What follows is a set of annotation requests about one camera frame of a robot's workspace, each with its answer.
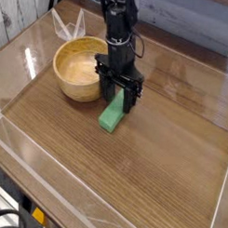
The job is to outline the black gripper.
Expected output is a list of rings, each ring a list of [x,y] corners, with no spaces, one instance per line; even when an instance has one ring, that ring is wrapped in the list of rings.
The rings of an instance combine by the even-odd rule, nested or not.
[[[123,112],[128,114],[130,109],[136,104],[137,98],[142,95],[144,76],[140,73],[134,63],[130,63],[122,70],[112,68],[108,61],[108,56],[95,54],[97,62],[96,72],[100,77],[102,96],[107,102],[111,102],[115,96],[115,84],[124,90]]]

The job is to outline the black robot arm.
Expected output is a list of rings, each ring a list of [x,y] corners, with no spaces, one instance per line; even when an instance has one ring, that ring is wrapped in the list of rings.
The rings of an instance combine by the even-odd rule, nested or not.
[[[123,112],[128,114],[143,91],[143,74],[135,65],[135,58],[142,58],[136,51],[134,26],[138,21],[135,0],[100,0],[106,24],[108,53],[97,53],[96,72],[100,78],[103,98],[112,101],[115,86],[124,89]]]

